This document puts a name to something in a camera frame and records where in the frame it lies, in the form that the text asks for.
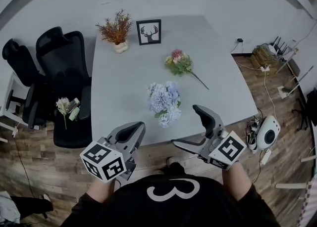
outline chair headrest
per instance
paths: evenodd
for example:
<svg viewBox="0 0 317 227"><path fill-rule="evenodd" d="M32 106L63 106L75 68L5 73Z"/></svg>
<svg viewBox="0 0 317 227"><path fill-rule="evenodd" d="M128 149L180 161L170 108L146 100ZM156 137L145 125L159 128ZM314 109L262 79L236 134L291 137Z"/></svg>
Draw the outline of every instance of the chair headrest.
<svg viewBox="0 0 317 227"><path fill-rule="evenodd" d="M64 36L61 27L53 27L43 33L36 41L36 53L45 55L53 49L70 43L71 41Z"/></svg>
<svg viewBox="0 0 317 227"><path fill-rule="evenodd" d="M19 52L18 43L14 42L13 39L10 39L2 49L2 57L4 60L7 60L10 56L15 55Z"/></svg>

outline black office chair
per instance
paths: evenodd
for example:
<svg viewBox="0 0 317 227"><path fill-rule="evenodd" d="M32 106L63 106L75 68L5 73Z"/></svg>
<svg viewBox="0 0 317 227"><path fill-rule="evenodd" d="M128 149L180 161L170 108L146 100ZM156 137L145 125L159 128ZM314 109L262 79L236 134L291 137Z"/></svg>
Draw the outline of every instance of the black office chair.
<svg viewBox="0 0 317 227"><path fill-rule="evenodd" d="M64 148L86 147L92 141L91 78L86 68L84 38L80 32L63 34L54 27L42 34L36 42L36 57L54 91L54 98L67 97L81 101L78 121L70 121L57 112L54 143Z"/></svg>
<svg viewBox="0 0 317 227"><path fill-rule="evenodd" d="M37 70L29 50L26 46L19 46L17 42L10 39L2 49L2 56L15 71L22 84L30 87L25 100L14 97L14 91L11 90L5 105L6 110L9 109L11 102L24 104L22 120L28 124L29 128L45 125L46 120L53 119L53 110L49 109L52 90L46 84L45 76Z"/></svg>

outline white flower pot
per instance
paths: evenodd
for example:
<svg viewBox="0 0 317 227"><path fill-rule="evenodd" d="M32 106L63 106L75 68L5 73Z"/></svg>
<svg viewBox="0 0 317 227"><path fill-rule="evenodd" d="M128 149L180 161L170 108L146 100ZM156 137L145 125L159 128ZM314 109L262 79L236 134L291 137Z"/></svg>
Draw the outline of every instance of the white flower pot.
<svg viewBox="0 0 317 227"><path fill-rule="evenodd" d="M113 44L114 51L117 53L122 53L129 48L129 42L126 40L123 43L119 43L118 45Z"/></svg>

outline orange dried plant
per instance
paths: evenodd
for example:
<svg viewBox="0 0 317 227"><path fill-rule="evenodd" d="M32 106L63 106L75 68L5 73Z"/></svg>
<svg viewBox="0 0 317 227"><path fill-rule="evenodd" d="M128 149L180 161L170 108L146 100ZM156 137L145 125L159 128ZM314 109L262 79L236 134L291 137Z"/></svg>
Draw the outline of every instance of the orange dried plant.
<svg viewBox="0 0 317 227"><path fill-rule="evenodd" d="M105 25L96 24L99 33L102 35L102 40L116 45L125 42L125 39L131 30L132 21L131 15L125 14L122 9L115 13L115 18L111 21L110 18L106 19Z"/></svg>

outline deer antler picture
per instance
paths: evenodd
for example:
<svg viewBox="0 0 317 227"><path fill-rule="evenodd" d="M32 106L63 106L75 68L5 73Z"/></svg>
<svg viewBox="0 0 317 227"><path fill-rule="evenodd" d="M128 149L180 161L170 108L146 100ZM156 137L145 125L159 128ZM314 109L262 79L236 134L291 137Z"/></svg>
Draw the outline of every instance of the deer antler picture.
<svg viewBox="0 0 317 227"><path fill-rule="evenodd" d="M140 45L160 43L160 25L161 20L137 21Z"/></svg>

